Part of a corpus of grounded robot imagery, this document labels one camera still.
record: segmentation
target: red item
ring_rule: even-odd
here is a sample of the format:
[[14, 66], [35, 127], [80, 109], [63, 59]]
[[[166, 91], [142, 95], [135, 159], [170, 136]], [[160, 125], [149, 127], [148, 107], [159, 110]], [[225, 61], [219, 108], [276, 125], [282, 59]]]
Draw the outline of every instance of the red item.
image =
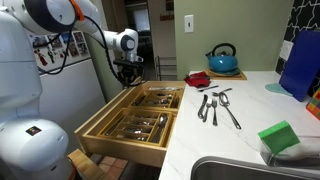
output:
[[194, 73], [190, 74], [186, 78], [184, 78], [184, 81], [189, 85], [189, 86], [195, 86], [195, 87], [200, 87], [200, 86], [209, 86], [210, 84], [210, 78], [208, 75], [202, 71], [199, 73]]

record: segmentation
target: kitchen counter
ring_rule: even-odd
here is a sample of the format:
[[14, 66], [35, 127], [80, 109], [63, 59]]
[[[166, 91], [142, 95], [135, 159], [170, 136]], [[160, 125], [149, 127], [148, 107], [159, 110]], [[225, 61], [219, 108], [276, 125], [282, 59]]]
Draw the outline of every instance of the kitchen counter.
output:
[[[305, 106], [309, 100], [298, 102], [293, 97], [270, 92], [266, 84], [278, 83], [280, 76], [275, 72], [244, 72], [247, 80], [212, 80], [218, 88], [197, 92], [186, 85], [179, 113], [173, 129], [160, 179], [190, 179], [193, 164], [204, 156], [215, 156], [243, 165], [287, 172], [291, 174], [320, 177], [320, 170], [268, 167], [260, 155], [261, 132], [276, 123], [286, 120], [298, 136], [320, 136], [320, 121], [309, 113]], [[207, 94], [226, 88], [229, 109], [242, 129], [235, 128], [227, 110], [218, 103], [218, 126], [212, 125], [213, 108], [207, 122], [198, 118], [198, 110]]]

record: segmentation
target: fork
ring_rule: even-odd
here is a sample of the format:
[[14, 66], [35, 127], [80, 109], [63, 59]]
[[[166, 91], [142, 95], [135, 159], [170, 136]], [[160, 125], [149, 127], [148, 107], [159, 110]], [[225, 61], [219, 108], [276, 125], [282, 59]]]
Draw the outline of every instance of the fork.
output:
[[206, 109], [206, 112], [203, 117], [203, 122], [207, 121], [207, 115], [208, 115], [209, 108], [211, 107], [211, 104], [212, 104], [212, 100], [208, 99], [207, 104], [206, 104], [207, 109]]
[[217, 100], [212, 99], [212, 107], [213, 107], [213, 109], [214, 109], [213, 122], [212, 122], [212, 124], [213, 124], [214, 126], [218, 126], [217, 115], [216, 115], [216, 108], [217, 108], [217, 106], [218, 106]]

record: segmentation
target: wooden drawer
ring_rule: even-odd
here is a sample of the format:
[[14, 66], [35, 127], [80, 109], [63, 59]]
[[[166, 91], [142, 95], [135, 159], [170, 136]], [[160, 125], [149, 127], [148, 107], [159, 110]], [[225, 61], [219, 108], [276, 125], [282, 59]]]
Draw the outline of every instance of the wooden drawer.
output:
[[[122, 91], [75, 131], [82, 151], [161, 167], [184, 86], [183, 81], [149, 81]], [[162, 116], [167, 123], [161, 130]]]

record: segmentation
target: teapot handle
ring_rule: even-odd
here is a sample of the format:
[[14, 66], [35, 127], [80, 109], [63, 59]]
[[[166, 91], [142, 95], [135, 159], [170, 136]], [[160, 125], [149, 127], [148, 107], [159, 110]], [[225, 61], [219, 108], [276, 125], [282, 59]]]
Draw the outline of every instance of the teapot handle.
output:
[[222, 46], [228, 46], [228, 47], [230, 47], [230, 48], [232, 49], [232, 51], [233, 51], [232, 56], [235, 56], [235, 55], [236, 55], [236, 48], [235, 48], [232, 44], [230, 44], [230, 43], [221, 43], [221, 44], [218, 44], [216, 47], [213, 48], [213, 50], [212, 50], [212, 52], [211, 52], [212, 55], [213, 55], [213, 56], [216, 56], [215, 51], [216, 51], [219, 47], [222, 47]]

